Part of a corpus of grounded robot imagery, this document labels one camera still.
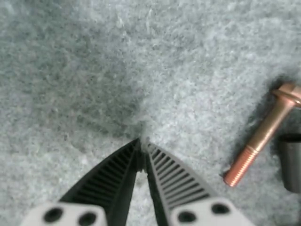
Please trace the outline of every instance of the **hole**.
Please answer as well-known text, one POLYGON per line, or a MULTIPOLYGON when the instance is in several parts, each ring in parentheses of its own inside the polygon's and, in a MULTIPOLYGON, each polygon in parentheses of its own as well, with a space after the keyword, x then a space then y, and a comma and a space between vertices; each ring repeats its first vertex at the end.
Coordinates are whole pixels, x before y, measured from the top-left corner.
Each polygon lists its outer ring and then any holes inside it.
POLYGON ((301 134, 296 134, 296 133, 284 134, 279 137, 279 140, 282 142, 298 143, 301 142, 301 134))
POLYGON ((230 209, 222 203, 214 204, 211 209, 214 214, 226 214, 230 212, 230 209))
POLYGON ((181 223, 191 223, 194 222, 197 218, 194 213, 183 211, 179 214, 178 219, 181 223))
POLYGON ((92 212, 85 213, 79 218, 79 225, 80 226, 90 226, 96 220, 96 214, 92 212))
POLYGON ((51 210, 47 211, 44 216, 44 221, 47 223, 56 222, 61 218, 63 214, 63 210, 61 208, 52 208, 51 210))

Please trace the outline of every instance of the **metal cylinder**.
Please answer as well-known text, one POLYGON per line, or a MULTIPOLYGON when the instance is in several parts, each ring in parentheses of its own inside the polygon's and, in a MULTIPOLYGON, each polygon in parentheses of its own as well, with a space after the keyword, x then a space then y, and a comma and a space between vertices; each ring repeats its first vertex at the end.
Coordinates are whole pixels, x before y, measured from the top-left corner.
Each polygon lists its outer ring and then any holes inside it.
POLYGON ((284 187, 301 193, 301 134, 285 134, 278 141, 284 187))
POLYGON ((265 147, 274 135, 280 123, 293 109, 295 103, 286 98, 279 98, 269 115, 265 118, 238 159, 231 166, 230 171, 224 178, 224 182, 229 186, 236 186, 244 176, 250 165, 253 163, 258 153, 265 147))

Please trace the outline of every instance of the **bolt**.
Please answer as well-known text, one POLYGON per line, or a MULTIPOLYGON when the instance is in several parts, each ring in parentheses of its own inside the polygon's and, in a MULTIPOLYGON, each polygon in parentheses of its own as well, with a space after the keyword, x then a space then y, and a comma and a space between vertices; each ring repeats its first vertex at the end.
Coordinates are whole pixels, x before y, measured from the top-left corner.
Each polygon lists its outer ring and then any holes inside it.
POLYGON ((283 84, 279 89, 274 90, 273 94, 278 97, 276 104, 224 178, 224 182, 231 187, 239 183, 259 152, 270 141, 281 122, 294 106, 301 107, 301 87, 294 83, 283 84))

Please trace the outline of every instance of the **black plastic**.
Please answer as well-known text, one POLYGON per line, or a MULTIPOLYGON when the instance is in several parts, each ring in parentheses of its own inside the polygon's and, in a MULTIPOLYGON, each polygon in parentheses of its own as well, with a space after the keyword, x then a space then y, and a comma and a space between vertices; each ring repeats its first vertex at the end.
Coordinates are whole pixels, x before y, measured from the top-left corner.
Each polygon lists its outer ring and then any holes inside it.
POLYGON ((126 224, 137 173, 139 139, 115 151, 76 183, 61 202, 104 208, 109 226, 126 224))
POLYGON ((279 138, 279 156, 284 187, 301 193, 301 134, 285 134, 279 138))

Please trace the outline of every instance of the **gray plastic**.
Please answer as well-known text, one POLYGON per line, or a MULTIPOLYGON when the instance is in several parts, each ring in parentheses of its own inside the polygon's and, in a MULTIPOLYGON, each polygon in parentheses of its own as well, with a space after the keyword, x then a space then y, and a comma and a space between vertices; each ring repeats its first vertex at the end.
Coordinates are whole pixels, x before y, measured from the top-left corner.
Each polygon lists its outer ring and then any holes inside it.
POLYGON ((301 134, 285 134, 279 138, 279 156, 284 187, 301 193, 301 134))
POLYGON ((158 225, 171 225, 171 211, 190 202, 217 196, 216 192, 181 160, 149 143, 146 172, 158 225))

